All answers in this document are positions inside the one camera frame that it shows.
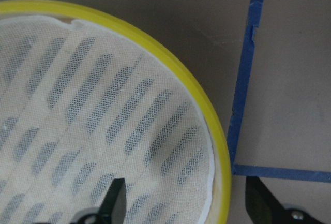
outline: blue line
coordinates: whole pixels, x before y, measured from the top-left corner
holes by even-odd
[[[244,35],[242,55],[240,58],[236,90],[234,93],[232,116],[227,136],[227,143],[230,153],[230,162],[232,172],[234,173],[234,159],[236,155],[240,128],[244,115],[245,101],[247,96],[247,89],[249,77],[254,56],[254,35],[255,28],[259,27],[263,0],[250,0],[247,26]]]
[[[235,174],[331,183],[331,172],[234,165]]]

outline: yellow rim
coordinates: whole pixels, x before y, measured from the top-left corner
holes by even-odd
[[[230,205],[231,172],[227,143],[217,114],[205,92],[188,69],[163,45],[136,27],[104,12],[77,4],[50,0],[12,0],[0,2],[0,14],[44,13],[90,21],[107,27],[139,44],[164,63],[183,83],[200,107],[219,155],[222,175],[219,224],[227,221]]]

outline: blue tape strip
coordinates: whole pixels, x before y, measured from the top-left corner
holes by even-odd
[[[249,77],[254,56],[255,28],[260,24],[263,0],[250,0],[247,26],[244,35],[242,55],[240,58],[236,89],[234,93],[232,116],[227,136],[232,172],[237,151],[240,128],[244,115],[245,101],[248,90]]]
[[[331,183],[331,172],[234,165],[235,174]]]

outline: white fabric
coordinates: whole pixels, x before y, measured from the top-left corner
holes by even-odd
[[[127,183],[125,223],[204,223],[212,141],[157,58],[86,21],[0,21],[0,223],[69,223]]]

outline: gray floor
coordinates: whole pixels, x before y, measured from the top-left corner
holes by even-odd
[[[60,0],[147,32],[195,75],[225,133],[249,0]],[[331,171],[331,0],[265,0],[236,158],[245,165]],[[251,223],[233,177],[228,223]],[[331,184],[264,179],[282,203],[331,219]]]

